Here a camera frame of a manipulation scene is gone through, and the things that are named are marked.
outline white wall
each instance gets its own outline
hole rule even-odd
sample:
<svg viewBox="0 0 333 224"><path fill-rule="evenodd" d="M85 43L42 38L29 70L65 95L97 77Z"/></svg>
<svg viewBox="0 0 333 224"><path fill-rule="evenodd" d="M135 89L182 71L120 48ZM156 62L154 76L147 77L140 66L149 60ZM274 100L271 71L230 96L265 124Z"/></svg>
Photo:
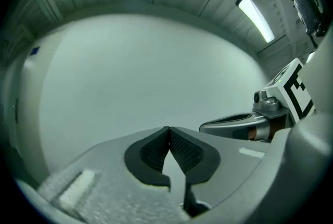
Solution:
<svg viewBox="0 0 333 224"><path fill-rule="evenodd" d="M80 20L35 46L23 66L19 130L38 182L99 142L166 125L198 130L249 110L267 83L232 43L154 16Z"/></svg>
<svg viewBox="0 0 333 224"><path fill-rule="evenodd" d="M15 109L13 106L15 106L16 98L19 96L20 74L26 55L27 51L23 51L21 55L6 68L1 85L6 136L9 137L10 145L15 148L19 154L21 154L21 150L19 147Z"/></svg>
<svg viewBox="0 0 333 224"><path fill-rule="evenodd" d="M8 128L5 121L5 97L4 97L4 83L6 75L6 66L0 60L0 143L8 143Z"/></svg>

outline ceiling light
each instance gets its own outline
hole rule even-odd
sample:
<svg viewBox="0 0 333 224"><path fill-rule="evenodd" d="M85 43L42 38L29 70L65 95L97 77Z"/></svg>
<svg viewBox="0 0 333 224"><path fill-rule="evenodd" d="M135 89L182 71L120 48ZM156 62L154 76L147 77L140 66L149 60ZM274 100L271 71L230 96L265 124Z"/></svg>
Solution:
<svg viewBox="0 0 333 224"><path fill-rule="evenodd" d="M306 62L308 63L312 59L313 56L314 56L314 52L310 53Z"/></svg>
<svg viewBox="0 0 333 224"><path fill-rule="evenodd" d="M261 14L252 0L237 0L236 5L251 19L256 25L266 42L274 40L274 34L266 19Z"/></svg>

